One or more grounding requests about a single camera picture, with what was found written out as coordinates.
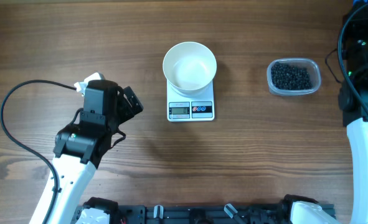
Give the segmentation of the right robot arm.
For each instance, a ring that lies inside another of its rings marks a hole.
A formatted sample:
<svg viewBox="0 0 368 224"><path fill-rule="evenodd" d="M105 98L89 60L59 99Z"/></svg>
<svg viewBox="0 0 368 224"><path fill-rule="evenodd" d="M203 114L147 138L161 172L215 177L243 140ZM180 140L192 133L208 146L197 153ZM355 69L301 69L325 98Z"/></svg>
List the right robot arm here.
<svg viewBox="0 0 368 224"><path fill-rule="evenodd" d="M354 201L351 223L368 223L368 1L354 1L337 40L343 74L339 93L349 139Z"/></svg>

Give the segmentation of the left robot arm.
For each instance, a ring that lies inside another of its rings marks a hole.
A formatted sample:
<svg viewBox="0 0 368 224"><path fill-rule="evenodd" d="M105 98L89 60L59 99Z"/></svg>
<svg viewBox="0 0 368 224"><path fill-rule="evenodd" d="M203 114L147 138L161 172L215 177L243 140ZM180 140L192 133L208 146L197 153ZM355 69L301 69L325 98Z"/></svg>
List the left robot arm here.
<svg viewBox="0 0 368 224"><path fill-rule="evenodd" d="M125 140L119 126L143 111L130 87L109 80L92 80L83 107L55 137L52 165L31 223L69 223L83 191L107 151Z"/></svg>

